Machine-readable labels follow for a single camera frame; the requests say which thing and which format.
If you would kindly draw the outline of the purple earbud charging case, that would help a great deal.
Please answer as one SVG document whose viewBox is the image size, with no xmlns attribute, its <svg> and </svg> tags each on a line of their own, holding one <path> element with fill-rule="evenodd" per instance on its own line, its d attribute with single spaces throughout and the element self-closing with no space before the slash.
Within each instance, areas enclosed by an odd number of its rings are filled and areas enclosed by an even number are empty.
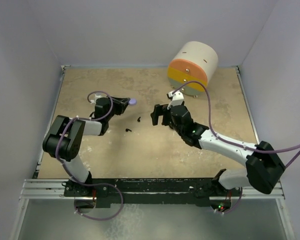
<svg viewBox="0 0 300 240">
<path fill-rule="evenodd" d="M 129 104 L 130 106 L 134 106 L 134 105 L 137 104 L 137 100 L 136 100 L 135 98 L 131 98 L 131 99 L 129 100 L 128 104 Z"/>
</svg>

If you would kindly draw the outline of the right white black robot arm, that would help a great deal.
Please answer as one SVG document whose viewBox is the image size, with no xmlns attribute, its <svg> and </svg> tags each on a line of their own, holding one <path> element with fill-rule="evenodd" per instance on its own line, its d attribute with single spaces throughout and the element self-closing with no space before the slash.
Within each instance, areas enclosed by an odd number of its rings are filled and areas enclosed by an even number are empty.
<svg viewBox="0 0 300 240">
<path fill-rule="evenodd" d="M 253 187 L 269 195 L 286 170 L 270 143 L 241 142 L 213 133 L 208 126 L 195 122 L 184 105 L 170 107 L 167 104 L 156 104 L 150 116 L 154 126 L 158 125 L 159 117 L 162 117 L 161 124 L 175 130 L 187 145 L 218 153 L 244 167 L 218 172 L 212 183 L 212 190 L 218 196 L 240 187 Z"/>
</svg>

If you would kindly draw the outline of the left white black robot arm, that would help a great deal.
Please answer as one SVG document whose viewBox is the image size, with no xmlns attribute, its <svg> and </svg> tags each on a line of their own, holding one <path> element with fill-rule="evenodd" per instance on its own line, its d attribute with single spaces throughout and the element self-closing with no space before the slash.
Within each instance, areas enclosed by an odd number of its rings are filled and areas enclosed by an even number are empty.
<svg viewBox="0 0 300 240">
<path fill-rule="evenodd" d="M 111 118 L 122 115 L 137 100 L 95 95 L 94 100 L 89 102 L 94 104 L 94 111 L 89 117 L 58 115 L 42 143 L 43 151 L 60 162 L 69 179 L 76 183 L 75 190 L 81 196 L 88 196 L 93 191 L 92 174 L 79 155 L 83 137 L 103 136 Z"/>
</svg>

